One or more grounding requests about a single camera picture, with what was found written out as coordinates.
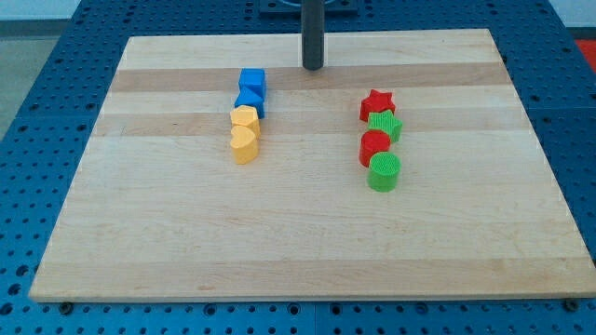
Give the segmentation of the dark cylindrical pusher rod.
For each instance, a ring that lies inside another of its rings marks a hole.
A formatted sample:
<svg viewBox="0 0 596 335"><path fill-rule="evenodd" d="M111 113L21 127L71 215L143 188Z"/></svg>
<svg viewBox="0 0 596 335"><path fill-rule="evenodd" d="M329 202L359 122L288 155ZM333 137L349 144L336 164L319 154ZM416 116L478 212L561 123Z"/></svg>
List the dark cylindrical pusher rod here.
<svg viewBox="0 0 596 335"><path fill-rule="evenodd" d="M302 63L308 71L324 64L325 6L323 0L303 0L301 5Z"/></svg>

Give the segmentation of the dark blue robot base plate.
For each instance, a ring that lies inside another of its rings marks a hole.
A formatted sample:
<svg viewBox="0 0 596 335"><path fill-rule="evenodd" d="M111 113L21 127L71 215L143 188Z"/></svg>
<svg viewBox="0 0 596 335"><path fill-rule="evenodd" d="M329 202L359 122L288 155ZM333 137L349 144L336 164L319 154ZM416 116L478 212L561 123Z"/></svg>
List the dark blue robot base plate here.
<svg viewBox="0 0 596 335"><path fill-rule="evenodd" d="M261 16L290 15L302 13L301 0L255 0ZM354 14L359 11L359 0L325 0L327 14Z"/></svg>

